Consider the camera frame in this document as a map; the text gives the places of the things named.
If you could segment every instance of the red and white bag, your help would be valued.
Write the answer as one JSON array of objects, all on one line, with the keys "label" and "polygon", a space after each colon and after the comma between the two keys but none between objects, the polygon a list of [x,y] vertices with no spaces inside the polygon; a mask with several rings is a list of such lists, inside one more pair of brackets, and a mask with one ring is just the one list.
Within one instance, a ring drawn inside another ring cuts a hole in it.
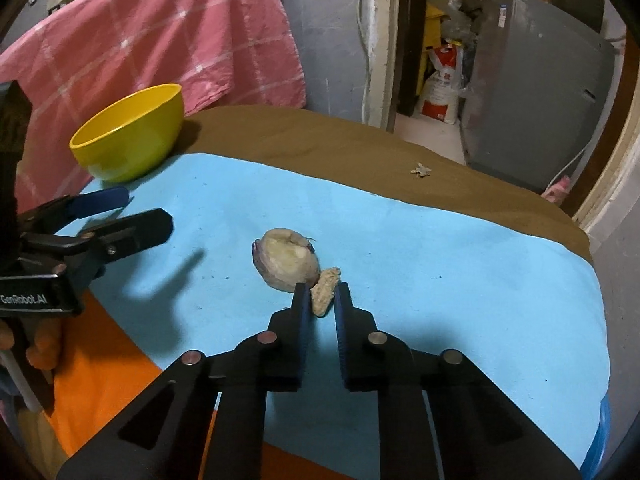
[{"label": "red and white bag", "polygon": [[418,101],[422,115],[449,124],[456,123],[458,95],[462,86],[462,55],[462,47],[452,44],[429,51],[436,72],[425,82]]}]

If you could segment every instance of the silver bolt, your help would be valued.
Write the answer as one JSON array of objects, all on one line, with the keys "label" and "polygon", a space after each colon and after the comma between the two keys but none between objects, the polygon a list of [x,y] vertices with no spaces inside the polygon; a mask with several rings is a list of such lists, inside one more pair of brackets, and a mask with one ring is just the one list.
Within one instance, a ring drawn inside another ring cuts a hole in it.
[{"label": "silver bolt", "polygon": [[260,332],[258,334],[258,341],[263,345],[270,345],[271,343],[275,343],[278,338],[278,334],[272,332],[271,330],[265,330],[264,332]]},{"label": "silver bolt", "polygon": [[187,366],[196,365],[202,359],[202,354],[197,350],[187,350],[184,354],[180,356],[180,361],[182,364]]},{"label": "silver bolt", "polygon": [[65,264],[57,264],[51,270],[52,270],[52,272],[54,274],[57,274],[57,275],[61,276],[62,274],[64,274],[66,272],[66,265]]},{"label": "silver bolt", "polygon": [[387,337],[384,332],[371,332],[367,339],[372,345],[383,345],[386,343]]},{"label": "silver bolt", "polygon": [[442,353],[442,358],[444,359],[444,362],[450,365],[459,365],[465,357],[457,350],[445,350]]}]

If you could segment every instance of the white floor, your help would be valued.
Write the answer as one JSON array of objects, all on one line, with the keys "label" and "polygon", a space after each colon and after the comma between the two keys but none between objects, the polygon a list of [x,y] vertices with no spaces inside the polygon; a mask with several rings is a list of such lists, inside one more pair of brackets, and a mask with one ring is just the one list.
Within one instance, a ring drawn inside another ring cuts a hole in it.
[{"label": "white floor", "polygon": [[459,124],[447,124],[415,113],[413,117],[396,115],[394,133],[407,142],[420,144],[450,160],[465,163]]}]

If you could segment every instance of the light blue cloth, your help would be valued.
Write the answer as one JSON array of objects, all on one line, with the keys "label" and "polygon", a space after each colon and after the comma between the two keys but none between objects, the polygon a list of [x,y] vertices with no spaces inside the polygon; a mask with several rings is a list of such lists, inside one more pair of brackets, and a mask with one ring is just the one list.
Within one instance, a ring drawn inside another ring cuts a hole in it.
[{"label": "light blue cloth", "polygon": [[[596,275],[561,245],[214,155],[170,160],[131,191],[123,215],[162,207],[174,217],[174,234],[110,265],[92,291],[159,367],[189,349],[231,350],[290,305],[292,295],[269,288],[251,255],[256,238],[286,227],[315,240],[322,267],[342,269],[354,304],[370,310],[380,330],[418,350],[463,351],[582,463],[609,357]],[[312,334],[302,390],[270,397],[266,440],[377,479],[376,396],[342,388],[333,314],[316,319]]]}]

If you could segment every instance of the bowl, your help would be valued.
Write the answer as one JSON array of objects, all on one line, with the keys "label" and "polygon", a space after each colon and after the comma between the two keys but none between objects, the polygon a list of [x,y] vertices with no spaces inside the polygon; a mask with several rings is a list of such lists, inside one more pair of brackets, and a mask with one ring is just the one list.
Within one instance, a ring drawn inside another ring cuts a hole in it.
[{"label": "bowl", "polygon": [[89,119],[71,138],[76,160],[95,178],[126,182],[158,166],[184,119],[182,87],[146,88]]}]

